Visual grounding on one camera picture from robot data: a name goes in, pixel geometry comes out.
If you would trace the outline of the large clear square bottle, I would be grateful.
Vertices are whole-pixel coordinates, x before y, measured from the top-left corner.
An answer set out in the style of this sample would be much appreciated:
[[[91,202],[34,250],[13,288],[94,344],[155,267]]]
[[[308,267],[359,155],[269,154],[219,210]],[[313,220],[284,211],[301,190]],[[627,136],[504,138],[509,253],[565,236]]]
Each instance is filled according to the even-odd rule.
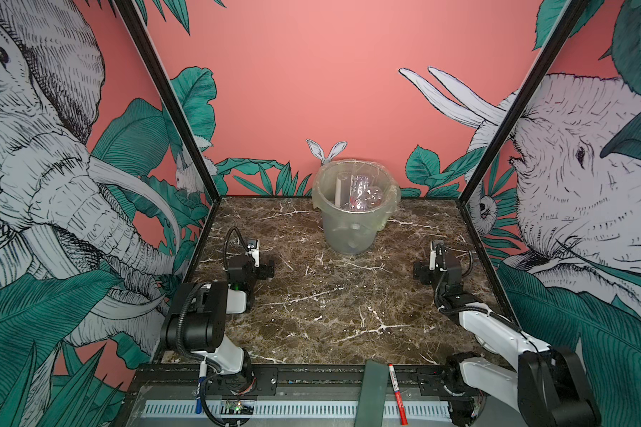
[[[337,208],[351,208],[351,194],[354,176],[351,173],[340,173],[336,177],[334,205]]]

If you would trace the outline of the red label cola bottle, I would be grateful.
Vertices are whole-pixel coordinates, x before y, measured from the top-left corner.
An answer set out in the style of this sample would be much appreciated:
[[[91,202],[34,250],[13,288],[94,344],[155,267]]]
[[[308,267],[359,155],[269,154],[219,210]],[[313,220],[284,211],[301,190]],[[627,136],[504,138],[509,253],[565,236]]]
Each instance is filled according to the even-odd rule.
[[[351,200],[351,206],[354,211],[366,212],[380,206],[383,200],[383,190],[377,186],[370,186]]]

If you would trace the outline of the clear bottle white cap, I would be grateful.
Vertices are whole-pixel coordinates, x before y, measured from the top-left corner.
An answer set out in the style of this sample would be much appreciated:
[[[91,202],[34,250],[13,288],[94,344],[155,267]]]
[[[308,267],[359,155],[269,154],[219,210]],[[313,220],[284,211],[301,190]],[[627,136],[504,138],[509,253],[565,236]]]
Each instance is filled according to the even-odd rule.
[[[356,174],[352,176],[350,187],[350,198],[360,199],[364,197],[366,191],[372,185],[372,178],[365,174]]]

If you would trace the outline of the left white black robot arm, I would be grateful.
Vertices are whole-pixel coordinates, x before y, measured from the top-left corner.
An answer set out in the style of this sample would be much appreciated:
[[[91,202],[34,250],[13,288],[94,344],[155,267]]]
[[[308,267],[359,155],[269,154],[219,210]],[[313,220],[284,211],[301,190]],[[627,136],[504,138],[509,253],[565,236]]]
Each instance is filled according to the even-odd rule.
[[[226,336],[231,314],[251,311],[254,287],[275,274],[275,261],[237,255],[227,268],[227,279],[183,283],[160,329],[160,343],[185,359],[199,363],[199,389],[216,381],[236,396],[255,389],[256,376],[249,353]]]

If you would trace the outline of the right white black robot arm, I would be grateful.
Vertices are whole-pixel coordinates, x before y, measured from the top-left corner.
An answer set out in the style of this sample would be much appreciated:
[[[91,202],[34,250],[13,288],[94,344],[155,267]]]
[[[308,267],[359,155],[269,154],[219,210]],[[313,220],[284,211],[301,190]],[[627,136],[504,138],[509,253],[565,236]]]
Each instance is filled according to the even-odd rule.
[[[427,261],[413,265],[414,279],[432,288],[439,313],[509,366],[475,352],[454,354],[436,374],[443,389],[454,397],[473,390],[493,396],[529,426],[601,425],[602,415],[578,355],[525,333],[468,293],[463,279],[471,271],[463,269],[441,241],[431,242]]]

